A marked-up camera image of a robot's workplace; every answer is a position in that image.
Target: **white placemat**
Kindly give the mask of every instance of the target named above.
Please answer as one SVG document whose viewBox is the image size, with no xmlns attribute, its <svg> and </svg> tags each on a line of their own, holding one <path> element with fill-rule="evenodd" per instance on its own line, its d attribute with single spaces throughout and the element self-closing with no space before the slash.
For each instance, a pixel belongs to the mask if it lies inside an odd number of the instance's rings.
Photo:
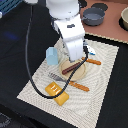
<svg viewBox="0 0 128 128">
<path fill-rule="evenodd" d="M 90 91 L 85 92 L 75 87 L 68 86 L 65 90 L 69 94 L 69 100 L 63 106 L 59 106 L 53 99 L 45 99 L 38 95 L 30 82 L 23 88 L 18 99 L 23 100 L 39 109 L 50 113 L 78 128 L 95 128 L 107 89 L 109 78 L 118 52 L 118 47 L 108 44 L 86 40 L 87 43 L 96 51 L 96 55 L 89 55 L 89 59 L 101 61 L 101 65 L 86 62 L 87 73 L 85 78 L 77 83 L 89 87 Z M 63 54 L 63 43 L 61 38 L 55 44 L 58 51 L 59 64 L 67 58 Z M 33 80 L 37 88 L 45 95 L 45 87 L 52 80 L 48 73 L 52 72 L 60 76 L 59 65 L 48 66 L 46 59 L 33 75 Z M 55 81 L 61 88 L 64 82 Z"/>
</svg>

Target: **black tabletop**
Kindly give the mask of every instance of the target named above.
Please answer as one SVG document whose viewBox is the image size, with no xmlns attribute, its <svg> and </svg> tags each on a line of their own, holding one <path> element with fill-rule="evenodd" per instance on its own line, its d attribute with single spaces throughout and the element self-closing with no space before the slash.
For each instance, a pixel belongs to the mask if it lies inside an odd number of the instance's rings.
<svg viewBox="0 0 128 128">
<path fill-rule="evenodd" d="M 0 104 L 50 128 L 74 128 L 16 98 L 29 80 L 25 66 L 29 18 L 30 6 L 21 3 L 0 19 Z M 85 38 L 119 47 L 96 128 L 128 128 L 128 45 L 89 35 Z M 58 39 L 59 35 L 51 27 L 48 9 L 34 6 L 28 50 L 32 74 L 44 60 L 46 49 L 53 47 Z"/>
</svg>

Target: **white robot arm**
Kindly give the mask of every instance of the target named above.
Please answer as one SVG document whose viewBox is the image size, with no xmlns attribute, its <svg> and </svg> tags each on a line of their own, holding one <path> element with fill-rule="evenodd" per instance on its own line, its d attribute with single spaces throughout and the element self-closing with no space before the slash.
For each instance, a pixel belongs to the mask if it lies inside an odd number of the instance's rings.
<svg viewBox="0 0 128 128">
<path fill-rule="evenodd" d="M 60 34 L 73 62 L 83 55 L 85 30 L 80 18 L 78 0 L 24 0 L 29 4 L 40 4 L 49 9 L 52 26 Z"/>
</svg>

